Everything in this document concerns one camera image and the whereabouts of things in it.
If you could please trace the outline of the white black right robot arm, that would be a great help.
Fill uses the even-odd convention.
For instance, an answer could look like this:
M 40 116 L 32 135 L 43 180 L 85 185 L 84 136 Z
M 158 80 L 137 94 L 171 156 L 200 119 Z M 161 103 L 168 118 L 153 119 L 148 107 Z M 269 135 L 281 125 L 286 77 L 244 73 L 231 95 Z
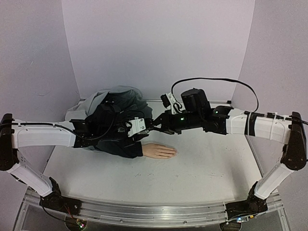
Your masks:
M 307 139 L 300 113 L 278 115 L 241 111 L 231 106 L 211 108 L 202 89 L 181 94 L 184 111 L 177 109 L 172 93 L 161 96 L 166 111 L 150 123 L 151 129 L 173 135 L 183 130 L 202 128 L 222 135 L 246 135 L 283 144 L 282 157 L 271 171 L 257 181 L 246 200 L 226 204 L 227 219 L 254 216 L 268 209 L 267 198 L 294 171 L 307 162 Z

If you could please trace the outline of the mannequin hand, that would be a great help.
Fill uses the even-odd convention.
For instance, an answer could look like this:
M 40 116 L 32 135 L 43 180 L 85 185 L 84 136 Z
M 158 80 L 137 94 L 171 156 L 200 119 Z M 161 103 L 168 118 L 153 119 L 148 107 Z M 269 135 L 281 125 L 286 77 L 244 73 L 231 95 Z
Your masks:
M 153 159 L 170 159 L 177 155 L 177 150 L 157 143 L 142 145 L 143 156 Z

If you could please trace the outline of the aluminium front rail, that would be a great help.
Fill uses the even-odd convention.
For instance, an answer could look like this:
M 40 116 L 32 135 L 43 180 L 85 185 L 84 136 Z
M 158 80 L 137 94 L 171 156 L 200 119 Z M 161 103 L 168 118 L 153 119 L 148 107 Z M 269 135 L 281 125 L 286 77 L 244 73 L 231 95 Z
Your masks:
M 202 226 L 222 222 L 244 222 L 283 208 L 278 193 L 268 198 L 259 211 L 250 211 L 240 202 L 194 205 L 130 205 L 68 198 L 64 205 L 42 203 L 30 196 L 27 202 L 45 208 L 48 212 L 68 215 L 71 218 L 97 220 L 106 224 L 133 227 Z

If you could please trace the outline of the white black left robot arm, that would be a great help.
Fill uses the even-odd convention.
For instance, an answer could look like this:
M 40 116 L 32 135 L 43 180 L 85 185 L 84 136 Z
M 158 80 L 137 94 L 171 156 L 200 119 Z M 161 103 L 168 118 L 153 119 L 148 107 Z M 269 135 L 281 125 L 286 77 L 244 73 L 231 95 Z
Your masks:
M 29 146 L 85 148 L 99 141 L 123 141 L 130 146 L 146 137 L 153 127 L 151 119 L 135 118 L 122 122 L 113 120 L 97 131 L 80 119 L 26 122 L 5 114 L 0 123 L 0 169 L 36 191 L 43 208 L 78 215 L 82 202 L 63 196 L 57 181 L 32 167 L 18 149 Z

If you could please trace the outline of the dark jacket with grey lining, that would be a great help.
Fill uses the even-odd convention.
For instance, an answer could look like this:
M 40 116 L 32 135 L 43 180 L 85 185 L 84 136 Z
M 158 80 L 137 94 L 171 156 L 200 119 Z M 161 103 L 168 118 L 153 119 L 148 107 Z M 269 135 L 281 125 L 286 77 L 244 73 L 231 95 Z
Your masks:
M 153 117 L 152 108 L 148 106 L 140 90 L 133 87 L 117 86 L 109 90 L 100 90 L 92 94 L 84 102 L 68 109 L 65 120 L 85 119 L 92 115 L 97 107 L 105 101 L 114 102 L 114 105 L 119 107 L 127 118 Z M 140 141 L 128 147 L 120 141 L 99 141 L 98 144 L 90 146 L 89 149 L 124 158 L 136 158 L 145 154 Z

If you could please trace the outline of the aluminium table edge strip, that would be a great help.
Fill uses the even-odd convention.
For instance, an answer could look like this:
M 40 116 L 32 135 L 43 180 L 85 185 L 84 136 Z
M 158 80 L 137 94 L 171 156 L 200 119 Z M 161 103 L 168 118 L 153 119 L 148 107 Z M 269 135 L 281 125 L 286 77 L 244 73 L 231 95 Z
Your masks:
M 161 99 L 148 99 L 148 98 L 146 98 L 146 101 L 148 101 L 148 102 L 162 102 L 162 100 Z M 232 103 L 231 103 L 231 101 L 210 101 L 210 104 L 227 104 L 227 105 L 231 105 Z

